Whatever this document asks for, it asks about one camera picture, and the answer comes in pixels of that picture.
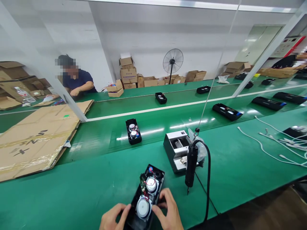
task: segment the green workbench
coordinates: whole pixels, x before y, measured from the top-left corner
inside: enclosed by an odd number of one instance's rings
[[[301,108],[266,116],[262,120],[283,130],[293,125],[307,125],[306,113],[307,108]],[[263,132],[266,126],[259,121],[248,120],[200,132],[199,136],[211,151],[210,197],[219,213],[307,174],[306,168],[280,163],[267,156],[257,142],[239,132],[238,125],[261,139],[268,152],[276,156],[282,153],[298,160],[272,140],[261,138],[257,132]],[[197,168],[205,187],[206,163],[204,168]],[[139,185],[138,177],[148,164],[165,171],[163,186],[171,189],[184,228],[201,223],[206,195],[200,183],[195,180],[187,195],[185,177],[172,172],[163,141],[158,141],[0,183],[3,216],[0,226],[2,229],[24,230],[41,229],[42,226],[44,229],[98,229],[104,212],[118,202],[131,202]],[[209,218],[216,215],[210,204]],[[152,229],[159,229],[157,218]]]

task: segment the black cable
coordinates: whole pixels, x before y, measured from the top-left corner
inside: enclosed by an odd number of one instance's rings
[[[205,191],[205,193],[207,194],[207,192],[206,192],[204,186],[202,185],[202,182],[201,182],[201,180],[199,179],[199,177],[198,177],[198,175],[197,175],[196,172],[195,172],[195,175],[196,175],[198,181],[200,182],[200,184],[201,184],[201,186],[202,186],[202,189],[203,189],[203,190]],[[212,206],[213,206],[215,212],[219,215],[220,213],[217,211],[217,209],[216,209],[216,207],[214,206],[214,203],[212,202],[211,198],[209,198],[209,200],[211,201],[211,204],[212,204]]]
[[[208,212],[209,212],[209,201],[210,201],[210,174],[211,174],[211,155],[210,155],[210,151],[209,151],[209,148],[208,146],[201,140],[195,140],[192,144],[192,147],[194,148],[197,144],[197,142],[201,142],[207,152],[208,152],[208,177],[207,177],[207,202],[206,202],[206,215],[205,215],[205,219],[204,219],[204,222],[207,221],[208,219]]]

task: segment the worker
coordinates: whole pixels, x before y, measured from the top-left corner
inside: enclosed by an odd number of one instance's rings
[[[292,67],[296,61],[304,61],[306,59],[307,59],[307,51],[304,51],[302,54],[295,53],[279,60],[272,66],[272,68],[282,69],[286,67]]]
[[[152,211],[158,217],[163,230],[183,230],[178,207],[169,188],[161,191],[159,199],[161,200],[162,198],[165,198],[166,202],[160,203],[158,206],[153,205]],[[167,209],[166,216],[159,207]],[[111,210],[103,214],[99,230],[123,230],[130,208],[131,204],[124,205],[119,203],[115,205]],[[121,219],[116,223],[116,218],[121,211],[123,211]]]
[[[86,93],[97,93],[91,75],[79,69],[75,60],[70,56],[60,55],[59,58],[56,59],[56,63],[63,69],[63,86],[74,99],[80,98],[80,96]],[[52,96],[53,99],[59,97],[58,94],[47,96]]]

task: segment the cardboard sheet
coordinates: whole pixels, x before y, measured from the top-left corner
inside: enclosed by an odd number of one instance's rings
[[[21,103],[10,97],[0,97],[0,110],[13,109],[20,106]]]
[[[93,100],[77,103],[86,113]],[[0,182],[51,169],[79,119],[68,105],[40,108],[0,136]]]
[[[40,102],[36,105],[33,105],[32,107],[39,107],[39,106],[46,106],[46,105],[50,105],[52,103],[55,103],[55,101],[49,101],[49,102]]]

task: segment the white plastic bag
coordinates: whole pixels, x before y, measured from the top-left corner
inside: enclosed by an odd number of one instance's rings
[[[193,141],[193,139],[194,139],[194,132],[189,128],[188,129],[188,133],[189,133],[190,140]],[[200,138],[198,136],[195,138],[195,140],[204,141],[202,138]],[[198,142],[198,143],[196,143],[196,146],[198,148],[197,162],[200,162],[200,161],[202,161],[207,156],[208,153],[207,153],[207,149],[203,145],[203,143]]]
[[[229,84],[229,82],[227,81],[227,78],[228,78],[229,76],[230,76],[230,75],[218,76],[218,81],[217,81],[217,83],[220,83],[220,84]]]

